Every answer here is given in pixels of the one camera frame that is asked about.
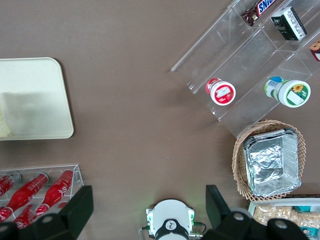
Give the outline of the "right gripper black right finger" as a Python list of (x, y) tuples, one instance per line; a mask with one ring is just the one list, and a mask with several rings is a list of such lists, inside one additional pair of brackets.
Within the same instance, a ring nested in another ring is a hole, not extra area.
[(287, 219), (272, 218), (267, 225), (240, 211), (231, 211), (216, 185), (205, 188), (205, 207), (212, 229), (203, 240), (307, 240), (300, 228)]

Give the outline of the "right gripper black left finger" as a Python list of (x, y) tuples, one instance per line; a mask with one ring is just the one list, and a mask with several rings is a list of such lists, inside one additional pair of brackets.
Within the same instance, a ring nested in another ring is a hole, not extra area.
[(34, 223), (18, 229), (14, 222), (0, 224), (2, 240), (76, 240), (94, 211), (93, 188), (82, 186), (58, 212), (39, 217)]

